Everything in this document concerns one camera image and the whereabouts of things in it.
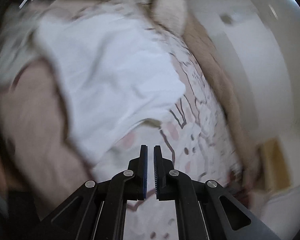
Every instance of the bed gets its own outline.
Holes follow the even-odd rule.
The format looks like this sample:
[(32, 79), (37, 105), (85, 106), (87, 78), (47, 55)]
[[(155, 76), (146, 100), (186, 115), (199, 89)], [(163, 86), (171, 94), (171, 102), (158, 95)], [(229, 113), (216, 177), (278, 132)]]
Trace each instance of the bed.
[[(141, 122), (94, 161), (69, 138), (64, 90), (53, 63), (29, 45), (28, 30), (40, 20), (38, 15), (48, 12), (75, 21), (104, 3), (111, 12), (146, 24), (145, 31), (169, 54), (185, 92), (164, 121)], [(249, 188), (259, 172), (232, 85), (186, 0), (35, 0), (21, 10), (10, 6), (0, 32), (0, 131), (10, 158), (36, 196), (41, 217), (85, 181), (101, 182), (123, 171), (141, 144), (148, 149), (160, 145), (177, 170), (201, 182), (214, 179), (227, 186), (241, 181), (244, 168)], [(149, 150), (147, 199), (128, 203), (125, 239), (178, 238), (174, 203), (155, 198), (151, 154)]]

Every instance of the pink spot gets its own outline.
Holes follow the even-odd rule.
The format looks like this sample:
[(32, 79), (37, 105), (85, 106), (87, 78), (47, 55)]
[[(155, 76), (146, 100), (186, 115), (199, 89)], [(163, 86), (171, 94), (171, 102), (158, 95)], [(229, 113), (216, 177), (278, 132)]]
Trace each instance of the pink spot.
[(126, 149), (131, 148), (131, 146), (134, 143), (134, 139), (135, 139), (135, 133), (131, 131), (121, 139), (122, 146)]
[(186, 166), (185, 166), (185, 172), (189, 173), (190, 171), (190, 166), (191, 166), (191, 162), (187, 162)]
[(172, 139), (174, 139), (175, 141), (178, 141), (179, 134), (178, 134), (177, 128), (175, 127), (175, 125), (172, 122), (167, 123), (167, 129), (168, 129)]
[(192, 113), (189, 108), (186, 109), (187, 118), (189, 122), (192, 122)]

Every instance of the silver screw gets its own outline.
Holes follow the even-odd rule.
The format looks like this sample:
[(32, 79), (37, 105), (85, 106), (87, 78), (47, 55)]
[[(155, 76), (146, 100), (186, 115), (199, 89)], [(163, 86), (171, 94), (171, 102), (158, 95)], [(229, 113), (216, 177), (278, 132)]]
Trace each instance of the silver screw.
[(216, 181), (214, 181), (214, 180), (209, 180), (208, 182), (207, 182), (207, 185), (209, 186), (209, 187), (217, 187), (217, 182)]
[(171, 170), (171, 171), (169, 171), (169, 174), (170, 174), (171, 176), (175, 177), (175, 176), (178, 176), (178, 175), (179, 175), (179, 171), (177, 171), (177, 170)]
[(126, 170), (123, 172), (124, 176), (130, 177), (133, 175), (133, 171), (132, 170)]
[(86, 187), (94, 187), (96, 183), (93, 180), (88, 180), (84, 185)]

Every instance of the white towel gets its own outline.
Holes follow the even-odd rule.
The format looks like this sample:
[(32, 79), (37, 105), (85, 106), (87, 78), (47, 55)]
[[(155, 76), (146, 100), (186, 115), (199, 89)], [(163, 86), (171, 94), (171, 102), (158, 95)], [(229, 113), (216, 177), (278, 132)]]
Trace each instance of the white towel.
[(144, 120), (163, 121), (185, 92), (157, 35), (115, 13), (40, 21), (34, 42), (56, 70), (69, 138), (89, 164)]

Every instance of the pillow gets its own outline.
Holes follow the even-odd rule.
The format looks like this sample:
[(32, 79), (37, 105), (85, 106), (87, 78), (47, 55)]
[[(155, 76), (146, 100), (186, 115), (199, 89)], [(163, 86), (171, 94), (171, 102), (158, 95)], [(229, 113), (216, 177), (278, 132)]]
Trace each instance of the pillow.
[(152, 18), (175, 35), (182, 36), (187, 18), (186, 0), (154, 0)]

